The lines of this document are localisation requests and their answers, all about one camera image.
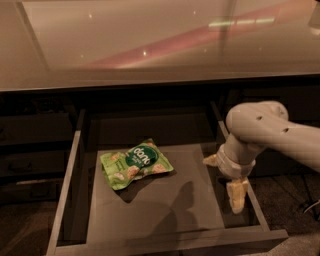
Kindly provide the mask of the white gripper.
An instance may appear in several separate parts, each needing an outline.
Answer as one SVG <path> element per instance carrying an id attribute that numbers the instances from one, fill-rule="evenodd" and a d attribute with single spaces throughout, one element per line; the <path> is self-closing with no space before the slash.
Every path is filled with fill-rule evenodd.
<path id="1" fill-rule="evenodd" d="M 238 164 L 234 162 L 225 153 L 225 146 L 221 145 L 216 154 L 212 154 L 203 159 L 203 163 L 207 166 L 218 167 L 219 171 L 232 180 L 226 184 L 226 190 L 229 197 L 229 204 L 234 214 L 239 214 L 244 209 L 245 197 L 248 191 L 249 181 L 247 177 L 256 161 L 253 160 L 249 164 Z"/>

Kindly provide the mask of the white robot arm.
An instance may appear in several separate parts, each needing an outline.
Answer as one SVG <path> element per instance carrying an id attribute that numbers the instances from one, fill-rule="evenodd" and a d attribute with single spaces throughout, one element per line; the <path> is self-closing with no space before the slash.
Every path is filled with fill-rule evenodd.
<path id="1" fill-rule="evenodd" d="M 228 112 L 226 127 L 225 143 L 203 163 L 218 168 L 229 179 L 226 190 L 235 214 L 244 209 L 256 157 L 267 148 L 320 172 L 320 129 L 291 122 L 279 102 L 238 104 Z"/>

